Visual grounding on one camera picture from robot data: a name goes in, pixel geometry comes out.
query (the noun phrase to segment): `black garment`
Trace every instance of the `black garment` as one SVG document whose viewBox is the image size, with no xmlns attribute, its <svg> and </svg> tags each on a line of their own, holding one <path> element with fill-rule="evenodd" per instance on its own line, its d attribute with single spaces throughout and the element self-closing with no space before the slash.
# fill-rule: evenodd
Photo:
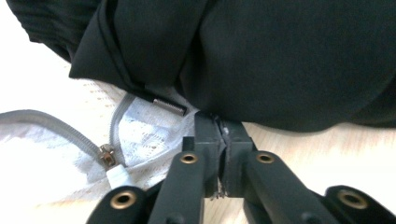
<svg viewBox="0 0 396 224">
<path fill-rule="evenodd" d="M 104 0 L 89 21 L 94 7 L 69 0 L 7 1 L 30 37 L 69 52 L 70 77 L 175 85 L 204 111 L 298 132 L 396 127 L 393 0 Z"/>
</svg>

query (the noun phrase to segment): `black fabric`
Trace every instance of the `black fabric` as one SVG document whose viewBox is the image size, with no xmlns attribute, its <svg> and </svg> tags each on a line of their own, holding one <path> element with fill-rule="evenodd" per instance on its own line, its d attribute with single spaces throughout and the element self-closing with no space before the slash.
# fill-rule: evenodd
<svg viewBox="0 0 396 224">
<path fill-rule="evenodd" d="M 17 13 L 33 3 L 8 3 L 24 28 L 42 26 Z M 64 20 L 57 13 L 64 9 L 51 10 Z M 347 121 L 396 127 L 393 0 L 104 0 L 82 21 L 73 28 L 85 31 L 82 39 L 66 35 L 69 26 L 56 35 L 26 29 L 60 55 L 69 52 L 70 77 L 131 92 L 176 85 L 206 112 L 297 132 Z"/>
</svg>

